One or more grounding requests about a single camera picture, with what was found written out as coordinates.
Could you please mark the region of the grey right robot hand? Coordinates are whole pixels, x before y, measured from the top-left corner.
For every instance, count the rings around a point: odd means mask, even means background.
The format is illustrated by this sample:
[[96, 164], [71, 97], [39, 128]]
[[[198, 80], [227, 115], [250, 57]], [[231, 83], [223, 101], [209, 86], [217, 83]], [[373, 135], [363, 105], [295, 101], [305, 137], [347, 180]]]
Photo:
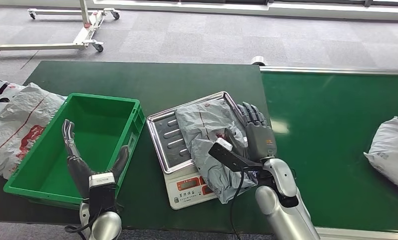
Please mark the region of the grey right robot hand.
[[232, 145], [232, 151], [258, 163], [265, 158], [274, 158], [277, 146], [271, 123], [253, 104], [242, 102], [237, 107], [245, 133], [229, 128], [224, 130], [225, 140]]

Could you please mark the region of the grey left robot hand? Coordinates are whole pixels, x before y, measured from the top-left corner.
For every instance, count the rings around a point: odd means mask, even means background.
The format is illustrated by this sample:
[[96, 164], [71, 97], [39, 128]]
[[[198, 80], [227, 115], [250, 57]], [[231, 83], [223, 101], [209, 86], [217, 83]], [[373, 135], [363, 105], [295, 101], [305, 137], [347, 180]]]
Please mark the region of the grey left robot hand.
[[[75, 186], [83, 199], [89, 198], [89, 177], [98, 174], [91, 170], [88, 164], [81, 158], [74, 139], [74, 123], [65, 119], [62, 124], [62, 136], [65, 149], [67, 151], [67, 168]], [[121, 147], [117, 159], [112, 168], [105, 173], [113, 173], [115, 182], [118, 182], [127, 164], [129, 157], [129, 146]]]

